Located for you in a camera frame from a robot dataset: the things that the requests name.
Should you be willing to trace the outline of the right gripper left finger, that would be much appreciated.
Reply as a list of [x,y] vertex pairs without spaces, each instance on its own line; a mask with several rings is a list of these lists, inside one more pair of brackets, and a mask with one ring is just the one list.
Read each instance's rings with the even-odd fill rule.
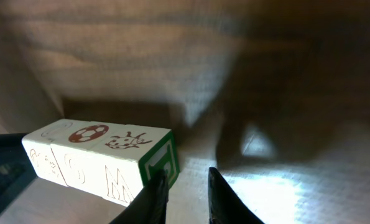
[[110,224],[165,224],[168,201],[168,179],[161,169]]

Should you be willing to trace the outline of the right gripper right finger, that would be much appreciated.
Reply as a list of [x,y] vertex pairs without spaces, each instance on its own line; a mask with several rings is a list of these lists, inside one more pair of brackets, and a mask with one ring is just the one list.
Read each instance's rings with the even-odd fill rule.
[[208,171],[210,224],[264,224],[247,208],[215,167]]

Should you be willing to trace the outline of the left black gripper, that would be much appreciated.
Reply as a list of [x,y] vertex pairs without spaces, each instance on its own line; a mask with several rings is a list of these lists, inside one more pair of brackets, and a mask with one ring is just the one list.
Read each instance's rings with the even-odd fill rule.
[[36,178],[21,143],[24,136],[0,134],[0,214]]

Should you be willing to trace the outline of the green Z white block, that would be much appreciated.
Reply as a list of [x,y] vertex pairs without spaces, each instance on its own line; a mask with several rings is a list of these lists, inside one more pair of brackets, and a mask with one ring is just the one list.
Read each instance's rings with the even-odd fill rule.
[[22,138],[21,143],[38,177],[67,187],[50,145],[86,124],[88,121],[60,119]]

